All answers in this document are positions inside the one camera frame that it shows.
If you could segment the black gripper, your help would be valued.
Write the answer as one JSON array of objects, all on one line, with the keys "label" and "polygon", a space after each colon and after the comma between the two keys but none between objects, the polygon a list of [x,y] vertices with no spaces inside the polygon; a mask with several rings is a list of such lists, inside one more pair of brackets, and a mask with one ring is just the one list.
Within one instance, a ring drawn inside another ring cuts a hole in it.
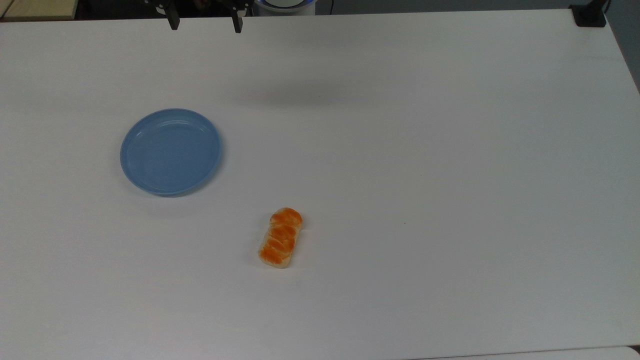
[{"label": "black gripper", "polygon": [[240,34],[243,29],[243,18],[245,10],[251,8],[253,0],[146,0],[145,5],[153,6],[157,9],[166,10],[166,18],[170,28],[176,31],[179,27],[180,18],[178,9],[201,10],[222,10],[231,11],[231,20],[234,31]]}]

